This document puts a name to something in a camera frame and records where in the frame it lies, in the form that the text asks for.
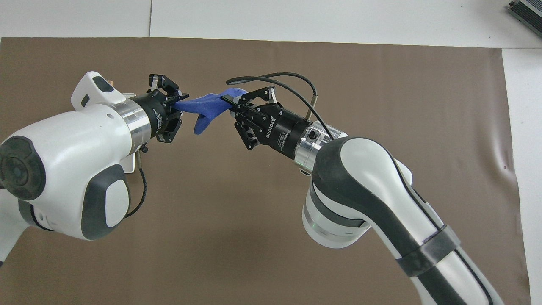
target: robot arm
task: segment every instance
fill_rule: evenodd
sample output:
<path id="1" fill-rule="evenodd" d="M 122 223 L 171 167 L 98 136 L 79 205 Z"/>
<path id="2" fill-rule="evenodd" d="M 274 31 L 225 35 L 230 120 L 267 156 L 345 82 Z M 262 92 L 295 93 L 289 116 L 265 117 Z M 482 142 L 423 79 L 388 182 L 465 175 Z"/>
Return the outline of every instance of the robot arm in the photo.
<path id="1" fill-rule="evenodd" d="M 97 72 L 87 73 L 71 101 L 76 109 L 29 125 L 0 145 L 0 260 L 29 225 L 94 240 L 125 218 L 125 173 L 134 153 L 156 137 L 171 143 L 188 94 L 151 74 L 146 94 L 121 94 Z"/>
<path id="2" fill-rule="evenodd" d="M 256 105 L 261 98 L 263 105 Z M 376 230 L 423 304 L 503 304 L 460 241 L 412 188 L 412 174 L 380 144 L 347 137 L 276 102 L 273 87 L 223 97 L 247 149 L 268 145 L 293 159 L 311 185 L 302 211 L 307 233 L 342 248 Z"/>

